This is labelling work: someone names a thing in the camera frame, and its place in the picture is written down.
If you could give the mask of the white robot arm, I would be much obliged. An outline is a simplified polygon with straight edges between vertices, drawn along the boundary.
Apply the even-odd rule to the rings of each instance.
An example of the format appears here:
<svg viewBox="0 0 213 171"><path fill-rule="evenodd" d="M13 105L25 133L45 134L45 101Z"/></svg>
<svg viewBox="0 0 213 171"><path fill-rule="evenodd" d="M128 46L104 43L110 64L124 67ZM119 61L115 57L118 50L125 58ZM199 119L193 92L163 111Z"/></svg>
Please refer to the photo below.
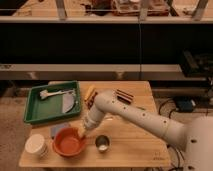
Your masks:
<svg viewBox="0 0 213 171"><path fill-rule="evenodd" d="M79 134L88 135L107 113L116 114L185 152L183 171L213 171L213 117L183 124L119 101L113 90L98 93L83 119Z"/></svg>

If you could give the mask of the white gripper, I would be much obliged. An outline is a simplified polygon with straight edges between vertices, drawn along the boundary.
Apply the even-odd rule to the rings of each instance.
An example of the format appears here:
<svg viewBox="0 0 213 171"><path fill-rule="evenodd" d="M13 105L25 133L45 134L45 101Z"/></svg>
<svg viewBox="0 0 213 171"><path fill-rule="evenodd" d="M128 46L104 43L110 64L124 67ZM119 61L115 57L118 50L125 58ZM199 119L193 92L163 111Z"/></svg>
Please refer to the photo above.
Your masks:
<svg viewBox="0 0 213 171"><path fill-rule="evenodd" d="M83 127L78 128L78 135L83 138L86 135L86 130L97 128L102 121L102 112L97 108L92 108L83 119Z"/></svg>

